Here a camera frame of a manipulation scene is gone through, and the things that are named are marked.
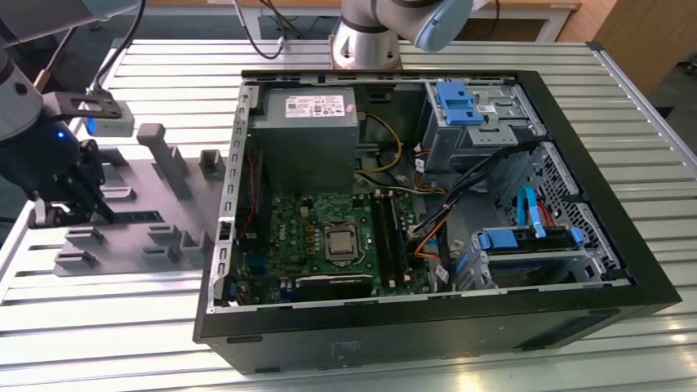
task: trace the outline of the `motherboard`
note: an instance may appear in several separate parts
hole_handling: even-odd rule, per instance
[[[384,253],[396,248],[385,242],[406,243],[416,219],[409,194],[278,194],[269,250],[265,257],[248,257],[250,273],[260,277],[250,287],[258,303],[428,292],[426,266],[414,264],[404,247],[401,255]]]

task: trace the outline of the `white table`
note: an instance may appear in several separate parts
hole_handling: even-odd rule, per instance
[[[265,41],[270,50],[273,41]],[[62,229],[26,230],[0,252],[0,387],[116,390],[663,390],[697,386],[694,156],[606,54],[581,44],[457,43],[436,55],[402,46],[408,69],[537,70],[683,302],[572,345],[524,354],[241,376],[192,342],[198,271],[58,278]],[[292,42],[273,62],[244,41],[136,41],[105,86],[136,122],[197,156],[226,151],[244,69],[326,69],[326,42]],[[128,149],[134,139],[110,141]]]
[[[340,7],[277,7],[278,12],[284,16],[340,16]],[[558,8],[549,8],[546,10],[501,10],[501,19],[533,19],[544,20],[545,24],[537,36],[537,42],[554,42],[558,34],[562,31],[564,24],[569,18],[573,8],[565,8],[560,5]],[[249,33],[253,39],[261,39],[261,29],[258,26],[258,18],[261,16],[274,16],[273,12],[266,7],[244,7],[242,13],[248,23]],[[473,12],[469,16],[474,19],[494,19],[496,10],[481,9]],[[197,15],[197,16],[220,16],[236,15],[236,10],[229,7],[148,7],[146,15]]]

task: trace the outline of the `ram slot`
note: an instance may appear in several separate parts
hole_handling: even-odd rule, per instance
[[[374,194],[370,197],[370,210],[380,282],[384,287],[397,287],[404,284],[408,258],[394,198],[386,194]]]

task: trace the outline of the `green motherboard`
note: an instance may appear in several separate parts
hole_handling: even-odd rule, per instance
[[[413,201],[409,194],[396,196],[394,200],[401,235],[406,236],[406,228],[416,222]],[[372,296],[428,292],[425,266],[408,270],[408,280],[401,285],[390,287],[381,283],[372,219],[370,194],[277,195],[270,211],[268,277],[366,274],[373,276]],[[342,251],[348,251],[348,257],[333,260],[334,252]],[[276,295],[261,299],[261,303],[277,302],[284,300]]]

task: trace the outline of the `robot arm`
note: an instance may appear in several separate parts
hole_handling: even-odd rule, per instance
[[[2,0],[0,42],[9,45],[108,20],[138,5],[138,0]]]
[[[138,0],[4,0],[0,43],[18,43],[64,29],[106,20]],[[0,45],[0,176],[34,201],[29,225],[56,227],[86,222],[96,212],[113,213],[98,186],[104,172],[93,140],[78,142],[65,121],[76,117],[118,118],[105,91],[85,96],[41,96]]]
[[[461,31],[473,0],[350,0],[342,2],[332,60],[344,69],[392,69],[397,35],[424,51],[440,51]]]

